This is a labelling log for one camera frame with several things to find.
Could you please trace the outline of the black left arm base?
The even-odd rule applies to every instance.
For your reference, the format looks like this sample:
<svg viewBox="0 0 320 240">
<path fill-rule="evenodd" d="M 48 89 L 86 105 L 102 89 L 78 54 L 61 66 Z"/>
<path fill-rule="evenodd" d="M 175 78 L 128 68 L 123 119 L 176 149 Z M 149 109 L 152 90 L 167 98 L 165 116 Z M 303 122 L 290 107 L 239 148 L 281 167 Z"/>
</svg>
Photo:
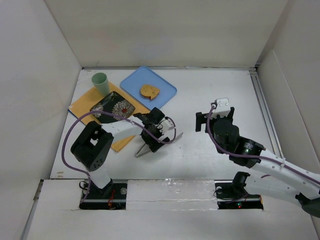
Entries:
<svg viewBox="0 0 320 240">
<path fill-rule="evenodd" d="M 101 191 L 93 183 L 87 193 L 88 183 L 80 181 L 79 187 L 82 190 L 79 208 L 81 210 L 125 210 L 127 203 L 126 182 L 116 182 L 108 185 L 106 189 Z"/>
</svg>

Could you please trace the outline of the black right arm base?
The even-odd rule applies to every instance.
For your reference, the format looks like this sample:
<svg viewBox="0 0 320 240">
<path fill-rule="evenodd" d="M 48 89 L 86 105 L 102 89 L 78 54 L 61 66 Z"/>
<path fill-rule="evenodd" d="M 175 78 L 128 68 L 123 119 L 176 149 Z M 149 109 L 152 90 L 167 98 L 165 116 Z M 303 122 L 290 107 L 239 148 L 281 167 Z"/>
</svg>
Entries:
<svg viewBox="0 0 320 240">
<path fill-rule="evenodd" d="M 215 180 L 213 196 L 217 199 L 219 210 L 263 210 L 262 198 L 257 194 L 249 194 L 245 190 L 247 172 L 237 172 L 233 180 Z"/>
</svg>

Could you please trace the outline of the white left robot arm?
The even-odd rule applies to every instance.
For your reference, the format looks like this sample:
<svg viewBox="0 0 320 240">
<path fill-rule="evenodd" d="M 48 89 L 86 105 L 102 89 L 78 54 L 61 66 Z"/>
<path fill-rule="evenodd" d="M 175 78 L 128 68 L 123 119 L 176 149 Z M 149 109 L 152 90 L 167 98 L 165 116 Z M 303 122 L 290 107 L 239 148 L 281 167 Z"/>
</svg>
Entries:
<svg viewBox="0 0 320 240">
<path fill-rule="evenodd" d="M 113 180 L 108 175 L 105 163 L 112 144 L 140 136 L 144 141 L 143 147 L 155 153 L 171 142 L 165 133 L 175 128 L 173 121 L 156 107 L 149 113 L 116 118 L 119 120 L 112 123 L 89 122 L 70 149 L 89 174 L 93 184 L 89 189 L 96 188 L 102 195 L 112 191 Z"/>
</svg>

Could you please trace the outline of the toasted bread slice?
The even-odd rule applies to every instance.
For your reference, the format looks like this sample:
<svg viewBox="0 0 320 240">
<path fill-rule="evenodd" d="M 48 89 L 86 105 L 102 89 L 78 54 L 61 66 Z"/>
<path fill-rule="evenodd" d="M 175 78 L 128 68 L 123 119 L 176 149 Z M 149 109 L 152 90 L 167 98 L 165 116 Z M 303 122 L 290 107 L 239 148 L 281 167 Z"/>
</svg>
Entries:
<svg viewBox="0 0 320 240">
<path fill-rule="evenodd" d="M 140 88 L 140 94 L 144 97 L 147 98 L 149 100 L 154 100 L 160 93 L 160 89 L 149 85 L 149 84 L 144 84 L 141 88 Z"/>
</svg>

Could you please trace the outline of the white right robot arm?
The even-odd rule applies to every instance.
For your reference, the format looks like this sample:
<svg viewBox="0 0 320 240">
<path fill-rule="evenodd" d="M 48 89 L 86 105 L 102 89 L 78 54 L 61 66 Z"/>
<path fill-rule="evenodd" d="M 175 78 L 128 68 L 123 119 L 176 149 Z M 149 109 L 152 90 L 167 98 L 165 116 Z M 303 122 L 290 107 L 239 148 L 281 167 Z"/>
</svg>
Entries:
<svg viewBox="0 0 320 240">
<path fill-rule="evenodd" d="M 234 107 L 219 111 L 212 105 L 208 113 L 195 114 L 195 130 L 205 125 L 219 154 L 226 154 L 234 164 L 265 177 L 255 179 L 247 172 L 236 173 L 231 189 L 236 196 L 266 195 L 298 205 L 314 217 L 320 216 L 320 175 L 298 167 L 267 150 L 262 144 L 242 137 L 233 124 Z"/>
</svg>

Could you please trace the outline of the metal tongs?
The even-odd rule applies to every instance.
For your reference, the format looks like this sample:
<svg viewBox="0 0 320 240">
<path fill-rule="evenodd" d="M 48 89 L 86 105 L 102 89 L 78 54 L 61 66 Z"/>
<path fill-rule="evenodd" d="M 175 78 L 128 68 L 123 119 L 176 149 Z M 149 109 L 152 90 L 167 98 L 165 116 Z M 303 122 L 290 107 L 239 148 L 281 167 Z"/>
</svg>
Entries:
<svg viewBox="0 0 320 240">
<path fill-rule="evenodd" d="M 183 132 L 181 132 L 180 134 L 178 134 L 175 139 L 174 139 L 174 142 L 179 140 L 182 136 L 183 136 Z M 138 152 L 135 154 L 135 157 L 136 158 L 139 158 L 139 157 L 142 157 L 148 153 L 151 152 L 151 149 L 149 148 L 149 146 L 145 143 L 142 145 L 142 147 L 138 150 Z"/>
</svg>

